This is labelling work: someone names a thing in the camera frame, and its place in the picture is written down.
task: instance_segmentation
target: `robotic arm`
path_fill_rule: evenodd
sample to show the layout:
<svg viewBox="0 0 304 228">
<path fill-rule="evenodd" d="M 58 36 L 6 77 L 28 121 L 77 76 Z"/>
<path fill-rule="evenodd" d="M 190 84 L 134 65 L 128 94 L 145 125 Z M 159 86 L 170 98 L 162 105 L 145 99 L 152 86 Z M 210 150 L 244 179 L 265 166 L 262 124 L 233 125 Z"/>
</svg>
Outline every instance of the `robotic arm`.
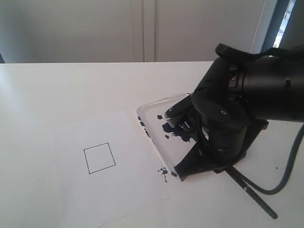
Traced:
<svg viewBox="0 0 304 228">
<path fill-rule="evenodd" d="M 195 173 L 226 171 L 275 219 L 276 213 L 247 183 L 264 194 L 275 194 L 286 185 L 293 162 L 289 161 L 285 183 L 275 191 L 259 188 L 233 165 L 267 128 L 267 120 L 304 122 L 304 48 L 250 54 L 219 44 L 216 53 L 220 57 L 194 92 L 165 113 L 171 127 L 183 128 L 196 141 L 174 168 L 182 181 Z M 295 154 L 303 134 L 304 127 L 297 136 Z"/>
</svg>

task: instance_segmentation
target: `white table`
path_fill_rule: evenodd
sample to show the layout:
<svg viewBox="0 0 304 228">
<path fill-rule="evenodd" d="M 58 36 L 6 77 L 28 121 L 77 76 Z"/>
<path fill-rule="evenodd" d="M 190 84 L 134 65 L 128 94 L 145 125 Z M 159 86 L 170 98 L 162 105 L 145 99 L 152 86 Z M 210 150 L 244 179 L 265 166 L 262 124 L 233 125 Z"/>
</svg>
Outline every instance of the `white table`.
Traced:
<svg viewBox="0 0 304 228">
<path fill-rule="evenodd" d="M 49 132 L 124 109 L 155 167 L 161 161 L 135 109 L 192 92 L 211 62 L 0 65 L 0 227 L 59 227 Z M 265 188 L 281 179 L 299 123 L 270 122 L 236 167 Z M 303 227 L 304 147 L 272 220 L 226 173 L 168 175 L 170 198 L 104 227 Z"/>
</svg>

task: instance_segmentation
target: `transparent acrylic plate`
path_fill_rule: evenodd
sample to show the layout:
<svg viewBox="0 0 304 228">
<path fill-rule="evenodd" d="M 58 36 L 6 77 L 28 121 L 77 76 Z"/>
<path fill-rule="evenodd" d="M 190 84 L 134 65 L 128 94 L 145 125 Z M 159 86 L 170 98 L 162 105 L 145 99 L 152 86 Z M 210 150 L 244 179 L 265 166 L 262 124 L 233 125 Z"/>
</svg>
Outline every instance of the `transparent acrylic plate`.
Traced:
<svg viewBox="0 0 304 228">
<path fill-rule="evenodd" d="M 174 173 L 174 166 L 186 156 L 195 144 L 192 138 L 179 136 L 164 120 L 164 113 L 188 94 L 168 97 L 155 103 L 140 106 L 136 110 L 138 120 L 154 145 L 156 152 L 168 171 Z"/>
</svg>

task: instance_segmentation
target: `black cable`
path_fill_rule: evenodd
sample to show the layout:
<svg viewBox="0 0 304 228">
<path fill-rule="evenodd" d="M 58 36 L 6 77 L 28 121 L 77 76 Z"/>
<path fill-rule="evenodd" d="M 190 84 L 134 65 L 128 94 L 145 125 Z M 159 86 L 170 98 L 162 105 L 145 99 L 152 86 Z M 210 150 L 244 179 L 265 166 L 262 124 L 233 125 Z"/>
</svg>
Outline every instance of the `black cable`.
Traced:
<svg viewBox="0 0 304 228">
<path fill-rule="evenodd" d="M 245 182 L 247 182 L 249 185 L 251 185 L 254 189 L 256 189 L 257 191 L 265 194 L 265 195 L 275 195 L 277 194 L 279 191 L 281 191 L 285 185 L 287 184 L 291 172 L 293 170 L 294 167 L 294 162 L 295 162 L 295 158 L 296 155 L 298 153 L 301 141 L 303 139 L 304 136 L 304 124 L 302 125 L 302 127 L 300 128 L 298 134 L 296 135 L 295 139 L 294 139 L 294 144 L 291 148 L 290 154 L 289 154 L 289 158 L 287 161 L 287 165 L 286 165 L 286 169 L 283 175 L 283 178 L 281 179 L 280 183 L 272 190 L 265 190 L 261 187 L 259 187 L 258 185 L 256 185 L 254 182 L 252 182 L 251 180 L 249 180 L 247 177 L 245 177 L 242 173 L 240 173 L 237 169 L 235 169 L 234 167 L 231 167 L 231 170 L 241 179 L 243 179 Z"/>
</svg>

